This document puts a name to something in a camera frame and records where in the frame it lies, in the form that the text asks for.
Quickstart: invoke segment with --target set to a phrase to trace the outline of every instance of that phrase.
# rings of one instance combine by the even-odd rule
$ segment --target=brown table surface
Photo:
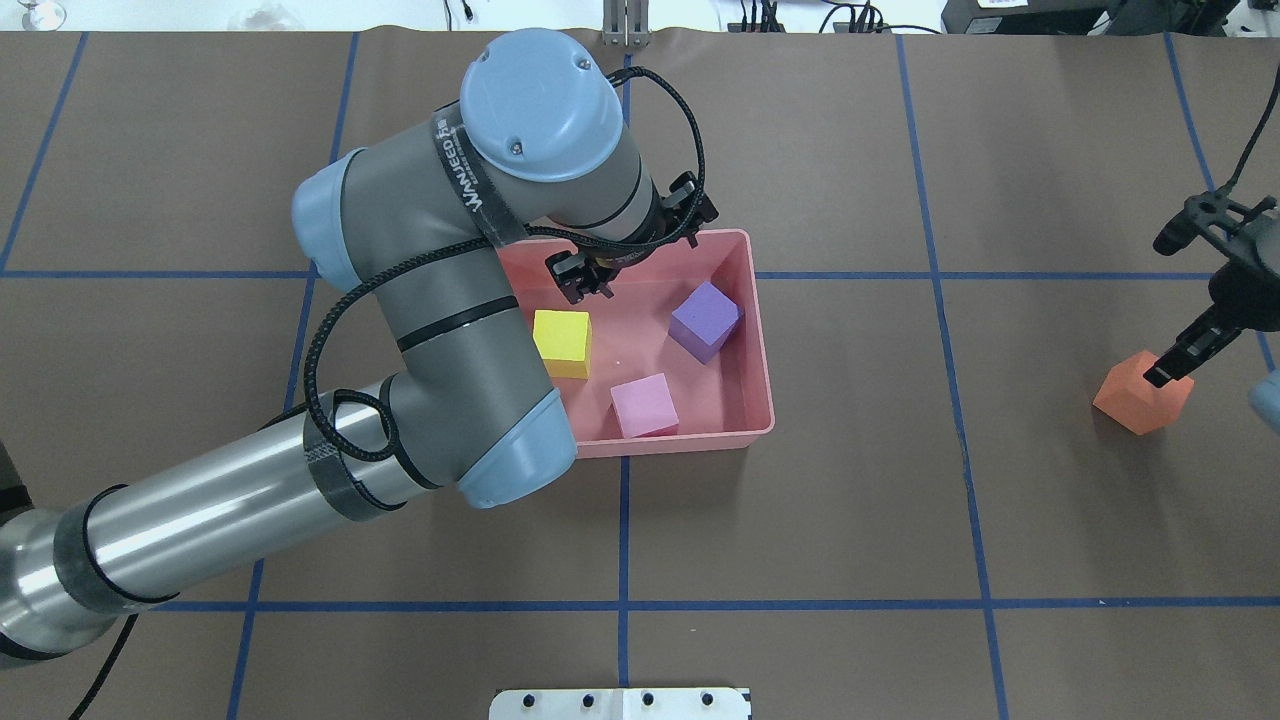
[[[40,505],[291,404],[337,297],[293,188],[452,100],[489,37],[0,36],[0,437]],[[1280,716],[1265,341],[1151,436],[1089,406],[1208,305],[1221,258],[1151,240],[1230,173],[1277,59],[657,33],[632,60],[689,99],[718,227],[755,243],[777,429],[490,511],[442,491],[210,580],[140,620],[90,716],[483,719],[499,688],[618,684],[749,687],[774,719]],[[690,167],[660,91],[625,102],[659,182]],[[1277,133],[1245,202],[1280,193]],[[372,304],[325,363],[396,370]],[[0,716],[65,716],[111,637],[0,675]]]

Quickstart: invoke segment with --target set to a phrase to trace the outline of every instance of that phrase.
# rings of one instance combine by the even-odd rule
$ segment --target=metal bracket
[[[604,44],[649,45],[649,0],[604,0]]]
[[[750,720],[751,691],[739,688],[609,688],[503,691],[489,720]]]

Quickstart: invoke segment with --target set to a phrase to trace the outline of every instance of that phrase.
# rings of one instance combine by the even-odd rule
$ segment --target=light blue joint cap
[[[342,237],[342,183],[347,165],[361,150],[347,152],[342,160],[302,181],[293,193],[293,234],[298,236],[302,252],[315,261],[321,278],[343,292],[360,284]]]
[[[486,510],[550,484],[575,459],[577,442],[553,389],[462,475],[458,489],[472,507]]]
[[[1253,386],[1249,392],[1249,405],[1271,425],[1272,430],[1280,433],[1280,370],[1271,373],[1267,379]]]
[[[576,40],[544,28],[499,36],[462,78],[467,136],[504,173],[562,182],[599,168],[622,137],[622,104]]]

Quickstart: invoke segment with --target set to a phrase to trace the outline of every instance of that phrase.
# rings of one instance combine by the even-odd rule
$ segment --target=pink foam cube
[[[676,415],[676,404],[671,401],[664,373],[614,386],[609,393],[622,425],[622,437],[673,436],[680,429],[680,416]]]

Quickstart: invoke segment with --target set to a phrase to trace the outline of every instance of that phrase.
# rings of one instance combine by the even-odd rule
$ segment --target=foam cube
[[[673,436],[680,429],[664,373],[614,386],[609,395],[625,438]]]
[[[590,314],[535,310],[534,345],[550,377],[586,379],[591,374]]]
[[[1183,378],[1162,388],[1152,386],[1142,374],[1156,360],[1158,357],[1143,350],[1111,368],[1093,406],[1139,436],[1171,425],[1181,415],[1196,380]]]
[[[667,332],[705,365],[724,347],[740,322],[742,309],[716,286],[704,282],[671,314]]]

